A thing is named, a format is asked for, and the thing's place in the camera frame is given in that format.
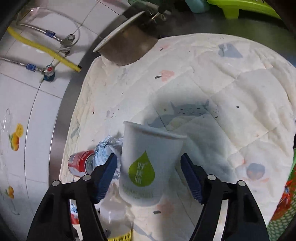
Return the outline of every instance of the screw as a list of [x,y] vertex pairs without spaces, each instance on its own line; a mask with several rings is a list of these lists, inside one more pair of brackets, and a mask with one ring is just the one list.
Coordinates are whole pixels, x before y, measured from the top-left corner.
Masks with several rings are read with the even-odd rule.
[[91,179],[91,176],[90,176],[90,175],[84,175],[84,176],[82,177],[82,179],[85,180],[85,181],[88,181],[88,180]]
[[56,186],[58,186],[60,183],[61,183],[61,182],[60,182],[59,180],[55,180],[55,181],[52,182],[52,185],[53,185],[54,187],[56,187]]
[[210,179],[210,180],[212,180],[212,181],[213,180],[216,180],[216,176],[213,175],[213,174],[208,175],[207,178]]
[[246,183],[245,183],[244,181],[242,181],[242,180],[238,181],[238,184],[239,184],[240,186],[242,186],[242,187],[244,187],[244,186],[246,185]]

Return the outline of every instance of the green logo on cup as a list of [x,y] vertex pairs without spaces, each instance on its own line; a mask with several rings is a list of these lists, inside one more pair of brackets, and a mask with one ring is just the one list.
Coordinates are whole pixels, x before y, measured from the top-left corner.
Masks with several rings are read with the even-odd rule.
[[128,175],[138,187],[146,187],[153,182],[155,172],[146,151],[130,166]]

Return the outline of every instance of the metal pot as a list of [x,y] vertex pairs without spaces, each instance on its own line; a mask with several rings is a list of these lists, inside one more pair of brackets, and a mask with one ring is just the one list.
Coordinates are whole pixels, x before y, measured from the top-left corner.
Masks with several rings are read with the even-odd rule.
[[157,43],[157,38],[146,34],[134,24],[134,20],[143,13],[133,16],[112,31],[94,52],[99,52],[118,65],[131,64],[140,59]]

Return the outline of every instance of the white paper cup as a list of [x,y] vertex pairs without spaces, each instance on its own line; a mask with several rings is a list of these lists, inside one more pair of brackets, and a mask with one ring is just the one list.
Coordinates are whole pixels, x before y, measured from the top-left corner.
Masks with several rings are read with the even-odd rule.
[[128,121],[123,123],[119,194],[130,204],[157,204],[187,137]]

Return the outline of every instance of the yellow label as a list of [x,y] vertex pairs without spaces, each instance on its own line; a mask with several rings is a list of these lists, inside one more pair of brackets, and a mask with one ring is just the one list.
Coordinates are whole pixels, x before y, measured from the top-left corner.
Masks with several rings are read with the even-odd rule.
[[115,238],[110,238],[108,241],[131,241],[131,230],[121,236],[115,237]]

